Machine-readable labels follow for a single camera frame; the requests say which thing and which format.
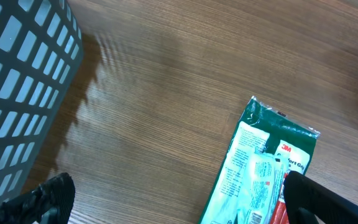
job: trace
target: brown wood grain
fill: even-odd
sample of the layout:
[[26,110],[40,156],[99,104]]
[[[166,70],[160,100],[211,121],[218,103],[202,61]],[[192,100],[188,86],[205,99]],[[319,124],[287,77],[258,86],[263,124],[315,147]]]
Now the brown wood grain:
[[24,190],[59,172],[72,223],[196,223],[252,95],[321,132],[307,176],[358,204],[358,7],[70,0],[85,56]]

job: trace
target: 3m logo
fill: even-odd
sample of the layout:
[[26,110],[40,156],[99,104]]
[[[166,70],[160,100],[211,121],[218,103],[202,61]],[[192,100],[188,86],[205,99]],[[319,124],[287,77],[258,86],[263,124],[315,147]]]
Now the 3m logo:
[[286,150],[286,151],[288,151],[288,152],[291,152],[291,147],[287,146],[286,144],[284,144],[281,148]]

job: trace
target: plastic basket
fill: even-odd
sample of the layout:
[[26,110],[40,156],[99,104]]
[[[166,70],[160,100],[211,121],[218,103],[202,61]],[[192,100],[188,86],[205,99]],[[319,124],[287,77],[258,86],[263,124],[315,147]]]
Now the plastic basket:
[[20,194],[82,58],[64,0],[0,0],[0,204]]

